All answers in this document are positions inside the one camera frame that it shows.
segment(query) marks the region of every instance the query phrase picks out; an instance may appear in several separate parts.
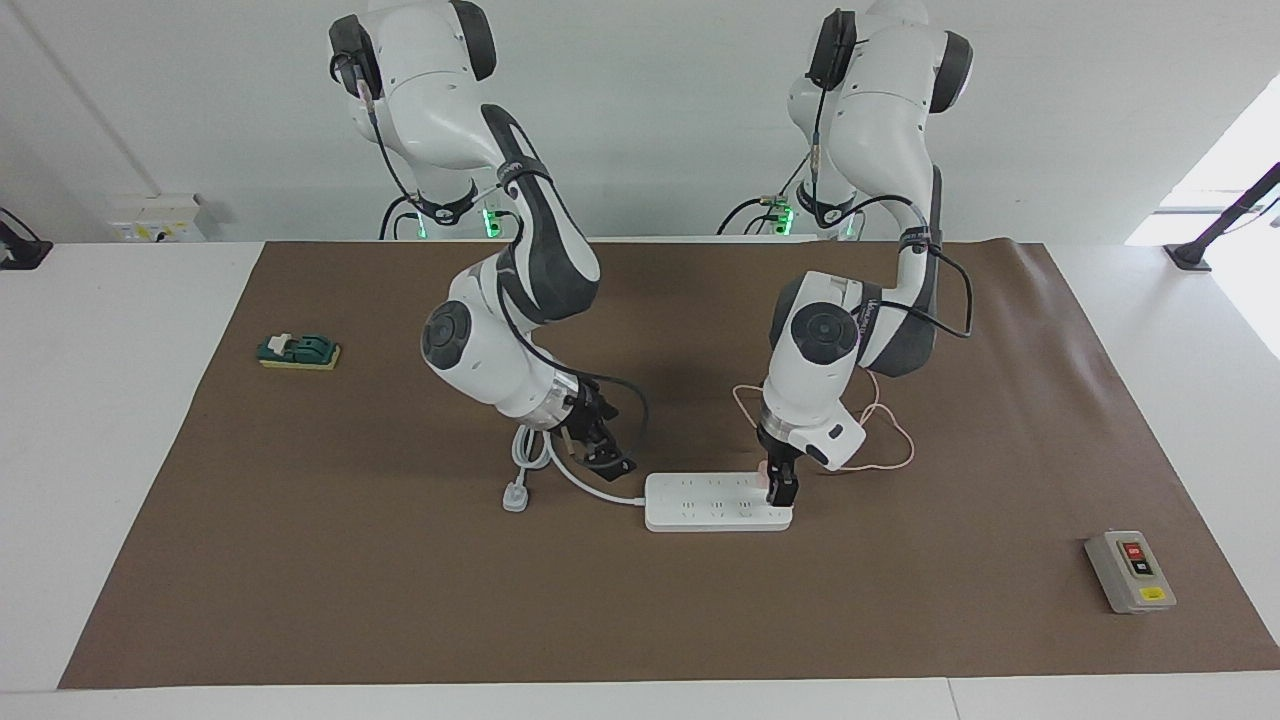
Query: white table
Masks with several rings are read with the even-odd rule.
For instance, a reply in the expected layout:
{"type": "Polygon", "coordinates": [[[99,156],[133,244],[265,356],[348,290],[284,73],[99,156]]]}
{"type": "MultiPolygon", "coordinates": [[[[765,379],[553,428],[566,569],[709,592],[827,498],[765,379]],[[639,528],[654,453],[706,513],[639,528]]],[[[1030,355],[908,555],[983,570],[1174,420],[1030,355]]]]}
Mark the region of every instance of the white table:
{"type": "MultiPolygon", "coordinates": [[[[261,247],[59,246],[0,273],[0,717],[1280,715],[1280,673],[52,692],[261,247]]],[[[1275,635],[1280,360],[1158,249],[1051,252],[1275,635]]]]}

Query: robotic arm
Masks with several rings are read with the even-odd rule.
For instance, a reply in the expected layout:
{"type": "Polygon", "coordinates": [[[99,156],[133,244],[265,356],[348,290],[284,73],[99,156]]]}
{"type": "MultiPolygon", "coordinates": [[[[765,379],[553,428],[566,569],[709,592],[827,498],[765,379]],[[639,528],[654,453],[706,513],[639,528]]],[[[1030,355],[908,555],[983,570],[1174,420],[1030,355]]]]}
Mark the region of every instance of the robotic arm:
{"type": "Polygon", "coordinates": [[[964,91],[972,60],[965,38],[928,27],[919,1],[879,0],[865,15],[827,17],[809,73],[792,86],[791,118],[814,158],[800,204],[820,227],[837,227],[860,206],[826,202],[818,188],[858,188],[872,196],[863,205],[887,205],[901,234],[896,287],[809,272],[778,297],[756,430],[772,505],[795,501],[801,455],[837,470],[861,446],[865,433],[840,401],[856,366],[904,375],[933,350],[942,179],[924,124],[964,91]]]}
{"type": "Polygon", "coordinates": [[[585,448],[586,468],[613,480],[635,464],[605,425],[617,415],[594,377],[576,374],[529,334],[585,311],[600,266],[564,208],[547,165],[520,123],[483,102],[479,83],[497,64],[484,12],[466,0],[396,4],[329,29],[330,70],[351,95],[357,129],[410,164],[415,206],[453,224],[476,196],[434,204],[421,191],[457,188],[461,173],[494,168],[515,202],[520,233],[461,272],[422,331],[422,357],[445,382],[535,430],[564,429],[585,448]]]}

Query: brown tablecloth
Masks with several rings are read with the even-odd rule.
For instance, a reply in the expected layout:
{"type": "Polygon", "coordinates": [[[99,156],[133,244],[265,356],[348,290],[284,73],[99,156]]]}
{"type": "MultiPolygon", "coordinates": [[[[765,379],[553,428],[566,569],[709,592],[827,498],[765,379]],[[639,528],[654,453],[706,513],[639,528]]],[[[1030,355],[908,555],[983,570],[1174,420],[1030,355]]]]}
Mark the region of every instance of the brown tablecloth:
{"type": "MultiPolygon", "coordinates": [[[[513,424],[417,350],[452,275],[493,251],[266,246],[61,687],[1280,667],[1043,247],[948,246],[977,283],[977,332],[883,382],[915,462],[838,478],[806,464],[791,529],[769,534],[653,534],[554,470],[531,475],[527,511],[502,510],[513,424]],[[279,332],[337,340],[337,370],[260,368],[279,332]],[[1108,611],[1082,550],[1108,528],[1147,534],[1176,609],[1108,611]]],[[[756,465],[728,391],[764,374],[783,283],[893,281],[879,243],[596,251],[595,306],[538,340],[648,388],[623,495],[649,471],[756,465]]],[[[946,275],[941,309],[963,311],[946,275]]],[[[635,404],[607,392],[626,443],[635,404]]],[[[859,375],[846,397],[869,392],[859,375]]],[[[887,423],[869,430],[858,461],[901,457],[887,423]]]]}

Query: black pole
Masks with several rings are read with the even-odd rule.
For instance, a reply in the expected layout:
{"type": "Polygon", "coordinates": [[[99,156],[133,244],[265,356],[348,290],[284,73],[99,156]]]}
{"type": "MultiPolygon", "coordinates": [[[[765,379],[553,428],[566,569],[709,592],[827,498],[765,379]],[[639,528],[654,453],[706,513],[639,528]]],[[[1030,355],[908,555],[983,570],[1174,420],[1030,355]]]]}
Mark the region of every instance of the black pole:
{"type": "Polygon", "coordinates": [[[33,270],[45,260],[54,243],[45,240],[23,240],[0,220],[0,246],[9,250],[9,258],[0,259],[0,269],[33,270]]]}
{"type": "Polygon", "coordinates": [[[1253,187],[1245,190],[1244,195],[1236,199],[1230,208],[1222,210],[1222,214],[1199,237],[1184,245],[1166,245],[1165,252],[1183,270],[1201,270],[1206,273],[1212,270],[1213,268],[1210,268],[1208,263],[1204,261],[1204,250],[1277,184],[1280,184],[1280,163],[1271,165],[1267,174],[1253,183],[1253,187]]]}

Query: white power strip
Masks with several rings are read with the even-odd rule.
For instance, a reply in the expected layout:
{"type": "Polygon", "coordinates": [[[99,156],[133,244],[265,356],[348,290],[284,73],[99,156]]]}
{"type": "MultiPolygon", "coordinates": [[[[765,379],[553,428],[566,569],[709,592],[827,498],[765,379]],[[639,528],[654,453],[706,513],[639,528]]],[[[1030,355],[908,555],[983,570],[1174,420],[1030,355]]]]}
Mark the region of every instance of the white power strip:
{"type": "Polygon", "coordinates": [[[765,501],[759,473],[654,473],[644,482],[644,524],[655,533],[759,533],[791,527],[791,509],[765,501]]]}

